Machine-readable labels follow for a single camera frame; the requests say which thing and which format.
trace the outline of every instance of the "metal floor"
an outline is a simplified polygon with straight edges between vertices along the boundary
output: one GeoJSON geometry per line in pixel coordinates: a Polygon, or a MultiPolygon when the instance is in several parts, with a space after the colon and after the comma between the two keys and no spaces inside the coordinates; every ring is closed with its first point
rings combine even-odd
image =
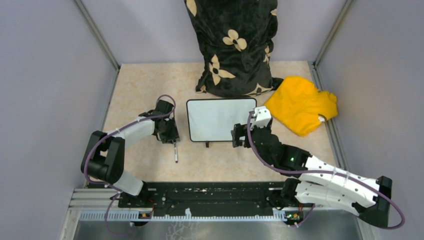
{"type": "MultiPolygon", "coordinates": [[[[128,222],[110,222],[117,233],[128,222]]],[[[111,235],[103,221],[80,221],[74,240],[361,240],[357,218],[336,210],[317,210],[299,228],[282,222],[149,222],[126,237],[111,235]]]]}

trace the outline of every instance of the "floral pattern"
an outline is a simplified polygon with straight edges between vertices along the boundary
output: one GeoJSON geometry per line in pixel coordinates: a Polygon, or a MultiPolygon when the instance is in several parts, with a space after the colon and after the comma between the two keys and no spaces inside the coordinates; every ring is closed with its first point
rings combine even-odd
{"type": "Polygon", "coordinates": [[[272,89],[273,89],[272,87],[266,88],[266,87],[259,85],[259,83],[256,83],[256,88],[253,91],[246,93],[245,95],[258,96],[258,95],[267,93],[267,92],[271,91],[272,89]]]}
{"type": "Polygon", "coordinates": [[[226,45],[234,45],[234,47],[241,52],[242,50],[246,49],[248,46],[248,43],[244,38],[239,38],[239,33],[236,32],[234,29],[228,30],[228,36],[225,36],[222,41],[226,45]]]}
{"type": "Polygon", "coordinates": [[[197,94],[204,94],[206,93],[206,85],[201,86],[200,91],[196,91],[197,94]]]}
{"type": "Polygon", "coordinates": [[[265,59],[263,60],[263,62],[270,64],[270,57],[271,57],[270,47],[266,46],[266,48],[265,48],[265,59]]]}
{"type": "Polygon", "coordinates": [[[185,4],[187,5],[188,10],[190,10],[190,13],[196,17],[196,14],[198,13],[198,7],[196,6],[195,0],[187,0],[185,4]]]}
{"type": "Polygon", "coordinates": [[[228,71],[220,69],[220,62],[216,54],[213,55],[210,61],[212,63],[209,63],[209,71],[212,73],[213,83],[215,85],[220,83],[221,78],[233,79],[236,77],[228,71]]]}

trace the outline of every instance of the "beige countertop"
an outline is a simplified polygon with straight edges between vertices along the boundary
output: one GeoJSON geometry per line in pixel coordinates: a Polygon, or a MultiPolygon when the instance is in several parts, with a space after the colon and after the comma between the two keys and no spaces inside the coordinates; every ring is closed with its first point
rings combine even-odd
{"type": "MultiPolygon", "coordinates": [[[[301,76],[312,80],[306,61],[270,62],[274,77],[301,76]]],[[[172,144],[162,144],[154,136],[145,137],[125,151],[125,169],[135,177],[150,182],[250,182],[281,181],[285,176],[265,167],[252,149],[233,148],[231,142],[192,142],[189,136],[186,102],[189,99],[218,98],[209,93],[195,93],[203,72],[203,63],[123,64],[108,110],[105,131],[133,121],[140,113],[155,108],[162,94],[176,101],[175,120],[181,141],[177,143],[178,163],[172,144]]],[[[261,106],[273,94],[255,97],[261,106]]],[[[282,123],[273,121],[272,133],[280,142],[309,151],[334,165],[335,160],[325,125],[306,137],[292,133],[282,123]]]]}

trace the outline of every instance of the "yellow cloth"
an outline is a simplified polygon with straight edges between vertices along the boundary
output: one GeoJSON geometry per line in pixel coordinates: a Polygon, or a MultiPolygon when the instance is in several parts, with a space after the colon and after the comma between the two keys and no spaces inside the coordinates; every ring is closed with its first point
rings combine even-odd
{"type": "Polygon", "coordinates": [[[289,76],[265,102],[274,118],[295,134],[304,137],[321,122],[337,116],[337,98],[328,91],[319,91],[309,80],[289,76]]]}

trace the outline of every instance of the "pillow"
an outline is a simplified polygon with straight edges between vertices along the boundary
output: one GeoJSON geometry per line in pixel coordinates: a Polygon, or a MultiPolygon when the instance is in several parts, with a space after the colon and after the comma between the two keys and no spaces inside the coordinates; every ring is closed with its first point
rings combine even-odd
{"type": "Polygon", "coordinates": [[[277,33],[277,0],[185,0],[204,58],[198,93],[257,96],[275,90],[271,40],[277,33]]]}

